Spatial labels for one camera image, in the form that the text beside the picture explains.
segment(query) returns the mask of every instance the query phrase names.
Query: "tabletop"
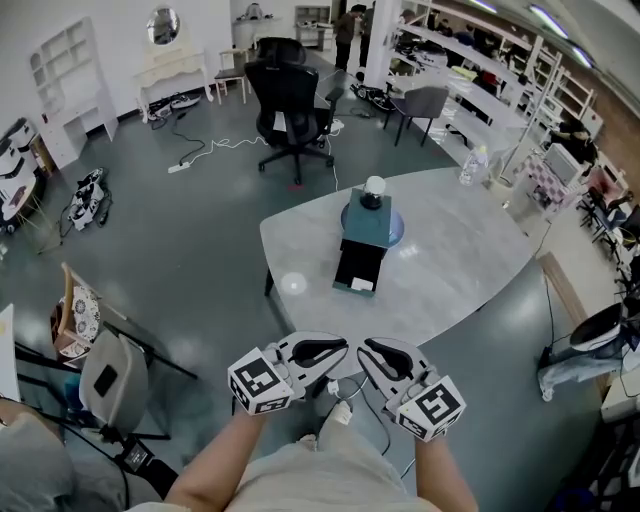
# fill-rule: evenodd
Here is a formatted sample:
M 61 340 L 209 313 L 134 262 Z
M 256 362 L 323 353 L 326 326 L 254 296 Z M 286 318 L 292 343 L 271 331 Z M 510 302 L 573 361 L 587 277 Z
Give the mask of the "tabletop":
M 13 304 L 0 313 L 0 395 L 21 401 L 13 339 Z
M 265 219 L 269 269 L 296 330 L 323 331 L 357 346 L 368 337 L 421 345 L 472 314 L 531 259 L 515 222 L 482 186 L 458 181 L 459 168 L 387 179 L 386 194 L 405 235 L 380 269 L 374 297 L 333 288 L 340 261 L 340 212 L 351 189 Z M 360 371 L 355 350 L 330 374 Z

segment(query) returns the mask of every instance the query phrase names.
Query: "plastic bottle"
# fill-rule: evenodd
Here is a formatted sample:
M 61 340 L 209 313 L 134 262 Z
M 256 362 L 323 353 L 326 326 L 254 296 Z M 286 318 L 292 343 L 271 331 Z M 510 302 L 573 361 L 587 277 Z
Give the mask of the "plastic bottle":
M 473 185 L 474 175 L 478 173 L 480 168 L 486 168 L 488 165 L 489 158 L 487 155 L 487 147 L 478 146 L 473 148 L 467 157 L 467 161 L 462 167 L 462 172 L 459 177 L 460 183 L 467 186 Z

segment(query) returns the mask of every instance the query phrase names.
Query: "gray floor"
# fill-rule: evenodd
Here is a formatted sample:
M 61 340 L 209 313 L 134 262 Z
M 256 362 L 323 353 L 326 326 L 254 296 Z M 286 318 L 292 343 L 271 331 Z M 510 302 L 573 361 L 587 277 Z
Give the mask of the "gray floor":
M 309 61 L 321 78 L 333 73 L 317 57 Z M 345 83 L 341 75 L 323 81 L 319 92 Z M 338 113 L 349 113 L 354 106 L 363 104 L 348 94 Z M 255 95 L 244 106 L 239 91 L 230 88 L 221 107 L 201 102 L 180 121 L 179 131 L 205 141 L 253 139 L 257 112 Z M 453 165 L 432 141 L 421 148 L 418 130 L 405 133 L 394 148 L 395 125 L 383 132 L 380 118 L 342 120 L 346 127 L 331 139 L 340 188 L 370 175 Z M 168 174 L 167 168 L 193 146 L 172 135 L 170 124 L 151 131 L 136 118 L 121 123 L 113 143 L 105 135 L 93 138 L 79 161 L 50 180 L 46 209 L 57 217 L 74 180 L 104 166 L 110 169 L 114 198 L 105 228 L 72 231 L 62 247 L 42 256 L 35 256 L 19 232 L 8 240 L 10 252 L 0 266 L 0 307 L 15 304 L 17 333 L 31 346 L 50 350 L 48 315 L 63 294 L 60 263 L 66 261 L 152 333 L 174 361 L 201 376 L 192 382 L 154 369 L 150 409 L 173 440 L 152 448 L 175 467 L 193 457 L 228 420 L 227 366 L 250 348 L 285 334 L 273 302 L 262 295 L 266 263 L 260 221 L 335 188 L 332 172 L 321 161 L 304 162 L 302 188 L 291 186 L 290 159 L 259 174 L 258 160 L 271 152 L 261 145 L 216 149 L 192 168 Z M 559 337 L 569 324 L 555 296 L 553 302 Z M 424 346 L 469 404 L 449 440 L 483 510 L 541 510 L 576 463 L 597 421 L 592 384 L 569 384 L 557 390 L 552 403 L 540 400 L 535 358 L 550 339 L 544 282 L 537 263 L 531 262 L 479 312 Z M 352 384 L 344 381 L 343 386 L 348 392 Z M 382 400 L 369 384 L 365 392 L 380 409 Z M 317 426 L 329 406 L 324 398 L 275 415 L 256 455 Z M 384 432 L 362 395 L 356 411 L 355 426 L 382 449 Z M 386 424 L 392 436 L 387 457 L 402 471 L 413 457 L 412 439 Z M 413 490 L 413 472 L 405 480 Z

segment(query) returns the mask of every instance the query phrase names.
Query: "office chair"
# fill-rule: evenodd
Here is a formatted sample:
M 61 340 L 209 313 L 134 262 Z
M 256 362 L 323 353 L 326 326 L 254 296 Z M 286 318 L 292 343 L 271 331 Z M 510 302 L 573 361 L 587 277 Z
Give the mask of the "office chair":
M 260 114 L 256 121 L 258 132 L 269 145 L 285 146 L 285 149 L 262 160 L 258 164 L 258 170 L 264 172 L 267 163 L 293 155 L 296 163 L 294 181 L 296 185 L 300 185 L 300 155 L 322 158 L 327 167 L 333 167 L 333 156 L 306 146 L 324 142 L 324 137 L 331 131 L 336 103 L 344 91 L 335 88 L 327 95 L 329 109 L 314 108 L 318 86 L 317 70 L 269 59 L 250 62 L 245 70 L 260 101 Z M 286 131 L 278 130 L 275 126 L 280 118 L 279 114 L 284 118 Z
M 258 41 L 256 60 L 272 63 L 304 64 L 307 52 L 300 41 L 286 37 L 263 37 Z

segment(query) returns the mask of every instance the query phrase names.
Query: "pink patterned cloth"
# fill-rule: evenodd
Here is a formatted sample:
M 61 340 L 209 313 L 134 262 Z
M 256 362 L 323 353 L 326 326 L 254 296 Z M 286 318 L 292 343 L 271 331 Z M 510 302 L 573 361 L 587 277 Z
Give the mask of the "pink patterned cloth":
M 569 189 L 562 184 L 549 166 L 537 155 L 529 155 L 525 158 L 514 174 L 517 176 L 523 171 L 529 174 L 531 179 L 544 190 L 549 199 L 558 205 L 562 203 L 569 193 Z

